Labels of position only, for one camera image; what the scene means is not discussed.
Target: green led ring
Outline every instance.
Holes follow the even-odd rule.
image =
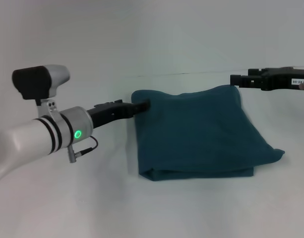
[[[81,130],[78,130],[74,133],[74,138],[78,139],[82,135]]]

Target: black stripe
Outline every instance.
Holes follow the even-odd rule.
[[[73,142],[73,129],[72,129],[72,125],[70,123],[70,121],[68,120],[68,118],[64,115],[61,114],[62,119],[64,119],[64,121],[67,123],[68,127],[69,127],[69,131],[70,131],[70,142],[68,144],[68,146],[70,146]]]
[[[53,153],[54,149],[55,149],[55,145],[56,145],[56,141],[55,141],[55,135],[53,133],[53,130],[51,129],[51,127],[47,124],[47,122],[45,122],[43,119],[40,119],[40,118],[36,118],[34,120],[39,120],[42,124],[45,125],[45,127],[47,128],[47,130],[49,131],[49,134],[51,135],[51,139],[52,139],[52,150],[51,152],[49,153],[49,155],[51,153]]]
[[[61,144],[62,144],[62,137],[61,137],[61,130],[59,129],[59,127],[57,126],[57,123],[48,115],[44,115],[42,116],[42,118],[46,118],[47,120],[49,120],[49,122],[54,126],[54,128],[56,129],[57,135],[58,135],[58,149],[56,151],[59,151],[61,148]]]

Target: label sticker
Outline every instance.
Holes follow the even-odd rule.
[[[300,85],[301,83],[304,83],[304,79],[292,78],[292,85]]]

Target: green fabric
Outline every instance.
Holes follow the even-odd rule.
[[[139,174],[158,181],[253,176],[253,167],[281,159],[241,108],[236,87],[169,95],[132,94],[151,108],[135,116]]]

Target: white surface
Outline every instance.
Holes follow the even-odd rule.
[[[129,101],[137,89],[205,90],[245,73],[227,70],[304,65],[304,1],[0,0],[0,129],[37,116],[11,72],[50,63],[71,73],[60,110]],[[60,151],[1,180],[0,238],[304,238],[304,92],[241,94],[286,151],[254,177],[139,178],[133,120],[116,121],[76,164]]]

